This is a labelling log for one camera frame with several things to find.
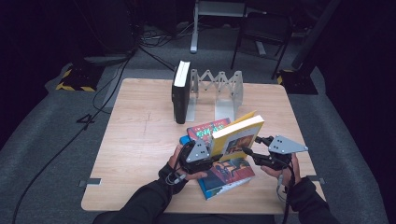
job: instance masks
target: gray carpet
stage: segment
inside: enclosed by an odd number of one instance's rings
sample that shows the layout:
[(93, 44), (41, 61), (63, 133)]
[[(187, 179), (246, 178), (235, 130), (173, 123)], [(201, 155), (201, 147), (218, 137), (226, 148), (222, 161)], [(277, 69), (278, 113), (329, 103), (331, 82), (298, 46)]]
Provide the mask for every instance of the gray carpet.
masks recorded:
[[(200, 33), (196, 54), (190, 54), (189, 35), (146, 50), (172, 65), (179, 60), (192, 61), (191, 66), (199, 71), (209, 69), (213, 73), (231, 74), (229, 66), (235, 40), (235, 29), (208, 29)], [(299, 43), (293, 40), (281, 68), (290, 68), (301, 47)], [(32, 110), (0, 151), (0, 223), (11, 222), (18, 199), (30, 181), (83, 127), (76, 121), (97, 112), (92, 105), (100, 107), (114, 89), (108, 83), (119, 66), (106, 68), (98, 84), (98, 89), (104, 88), (102, 91), (56, 91), (67, 67), (57, 78), (49, 80), (46, 84), (49, 95)], [(240, 53), (236, 57), (235, 69), (243, 72), (244, 82), (276, 84), (270, 79), (274, 67), (274, 62), (250, 55)], [(167, 70), (163, 64), (139, 50), (128, 63), (124, 76), (171, 78), (170, 70), (166, 75), (155, 72), (163, 70)], [(378, 185), (327, 98), (319, 70), (311, 77), (319, 95), (289, 95), (289, 98), (317, 173), (326, 182), (322, 187), (333, 214), (342, 223), (388, 223)], [(39, 176), (21, 202), (16, 223), (92, 223), (98, 213), (81, 209), (84, 188), (78, 187), (78, 182), (90, 176), (108, 119), (108, 114), (99, 113), (87, 131)], [(289, 223), (299, 223), (297, 216), (290, 215)]]

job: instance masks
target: white metal bookend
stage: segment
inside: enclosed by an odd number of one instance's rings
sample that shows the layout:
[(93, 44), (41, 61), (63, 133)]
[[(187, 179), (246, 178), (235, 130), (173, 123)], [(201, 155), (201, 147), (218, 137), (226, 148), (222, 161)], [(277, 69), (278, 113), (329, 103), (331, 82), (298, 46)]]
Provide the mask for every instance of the white metal bookend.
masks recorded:
[[(210, 80), (204, 82), (206, 77), (209, 77)], [(231, 121), (235, 120), (238, 107), (243, 102), (242, 72), (236, 71), (228, 79), (224, 72), (219, 72), (216, 77), (213, 77), (210, 71), (206, 70), (202, 76), (199, 76), (196, 69), (191, 69), (191, 92), (195, 93), (195, 97), (190, 97), (189, 110), (190, 107), (195, 110), (199, 88), (207, 91), (212, 86), (216, 88), (215, 120), (225, 118), (230, 118)]]

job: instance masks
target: book cover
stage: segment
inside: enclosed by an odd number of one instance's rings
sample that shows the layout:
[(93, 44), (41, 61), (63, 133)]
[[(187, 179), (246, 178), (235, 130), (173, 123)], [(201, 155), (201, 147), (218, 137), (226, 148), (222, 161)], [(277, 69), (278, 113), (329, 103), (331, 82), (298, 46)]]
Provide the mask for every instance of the book cover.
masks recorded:
[(207, 177), (198, 179), (198, 183), (207, 200), (247, 183), (255, 175), (244, 158), (214, 162), (206, 173)]
[(172, 103), (176, 123), (183, 124), (186, 122), (190, 88), (190, 62), (180, 61), (172, 83)]
[(223, 154), (221, 161), (245, 158), (247, 155), (242, 151), (242, 147), (253, 145), (263, 124), (264, 119), (257, 115), (212, 133), (210, 156)]
[(191, 140), (197, 140), (201, 138), (205, 144), (209, 147), (212, 137), (212, 133), (223, 129), (230, 123), (230, 119), (218, 119), (205, 124), (196, 125), (187, 129), (187, 135)]

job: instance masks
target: black sleeve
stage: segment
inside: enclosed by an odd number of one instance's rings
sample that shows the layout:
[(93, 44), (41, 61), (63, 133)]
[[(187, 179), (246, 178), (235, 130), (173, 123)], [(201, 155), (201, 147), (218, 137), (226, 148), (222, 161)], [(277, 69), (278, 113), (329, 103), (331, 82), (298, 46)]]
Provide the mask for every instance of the black sleeve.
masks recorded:
[(187, 181), (170, 186), (165, 179), (172, 173), (172, 168), (166, 165), (158, 173), (159, 179), (141, 187), (110, 223), (152, 223), (171, 202), (172, 195), (179, 193)]
[(299, 212), (303, 224), (339, 223), (330, 212), (329, 205), (318, 195), (316, 186), (307, 177), (291, 189), (288, 200), (291, 209)]

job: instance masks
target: wooden table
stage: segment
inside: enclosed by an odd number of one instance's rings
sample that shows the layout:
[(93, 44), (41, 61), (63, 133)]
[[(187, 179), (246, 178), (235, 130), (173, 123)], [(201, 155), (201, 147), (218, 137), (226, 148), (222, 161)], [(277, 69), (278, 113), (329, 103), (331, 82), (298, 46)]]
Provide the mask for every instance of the wooden table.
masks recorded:
[[(87, 186), (81, 203), (83, 209), (121, 209), (135, 191), (158, 178), (158, 171), (167, 163), (188, 127), (214, 120), (216, 94), (212, 88), (200, 91), (194, 122), (175, 123), (171, 86), (171, 80), (123, 80), (92, 169), (91, 178), (102, 178), (102, 183)], [(244, 83), (244, 101), (237, 117), (252, 110), (265, 119), (259, 136), (281, 134), (304, 144), (282, 86)], [(263, 144), (254, 144), (252, 148), (256, 153), (268, 154)], [(315, 175), (308, 152), (297, 156), (301, 175)], [(250, 182), (209, 201), (205, 200), (197, 181), (192, 180), (173, 197), (165, 212), (282, 214), (284, 204), (276, 196), (276, 179), (259, 166), (253, 165), (253, 170), (256, 176)], [(316, 185), (323, 197), (320, 184)]]

